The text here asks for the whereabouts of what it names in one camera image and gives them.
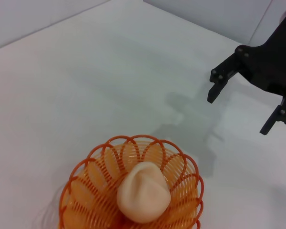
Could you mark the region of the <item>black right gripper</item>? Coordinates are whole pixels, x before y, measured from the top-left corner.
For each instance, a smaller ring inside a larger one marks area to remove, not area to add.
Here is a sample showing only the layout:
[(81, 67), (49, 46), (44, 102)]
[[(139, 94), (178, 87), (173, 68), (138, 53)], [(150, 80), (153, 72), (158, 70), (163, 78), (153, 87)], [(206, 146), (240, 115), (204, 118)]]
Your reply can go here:
[(239, 69), (250, 84), (283, 96), (281, 104), (272, 112), (260, 133), (267, 135), (276, 122), (286, 124), (286, 17), (264, 44), (238, 46), (235, 53), (211, 71), (209, 81), (214, 85), (208, 92), (209, 103), (214, 102)]

